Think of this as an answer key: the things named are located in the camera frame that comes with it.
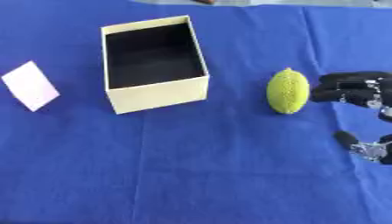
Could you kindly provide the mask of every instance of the blue fabric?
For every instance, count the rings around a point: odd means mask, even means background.
[[[99,27],[189,14],[207,101],[115,115]],[[0,74],[34,60],[62,96],[29,112],[0,85],[0,222],[391,223],[392,168],[332,138],[391,133],[375,111],[309,102],[277,115],[274,72],[392,70],[392,10],[0,1]]]

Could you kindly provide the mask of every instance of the cardboard box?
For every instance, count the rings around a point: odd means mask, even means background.
[[[209,74],[188,16],[105,26],[101,35],[117,114],[207,98]]]

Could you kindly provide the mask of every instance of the robotic hand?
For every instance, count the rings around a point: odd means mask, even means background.
[[[314,102],[344,102],[379,109],[379,118],[392,123],[392,73],[330,73],[320,77],[320,85],[311,91]],[[351,152],[371,161],[392,165],[392,135],[378,143],[362,143],[345,131],[335,138]]]

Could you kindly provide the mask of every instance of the green ball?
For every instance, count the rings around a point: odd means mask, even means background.
[[[308,80],[300,72],[286,68],[268,83],[269,105],[279,113],[294,114],[308,101],[309,88]]]

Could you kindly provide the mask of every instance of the pink block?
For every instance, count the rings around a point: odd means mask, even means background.
[[[5,85],[29,110],[36,111],[60,94],[32,61],[5,74]]]

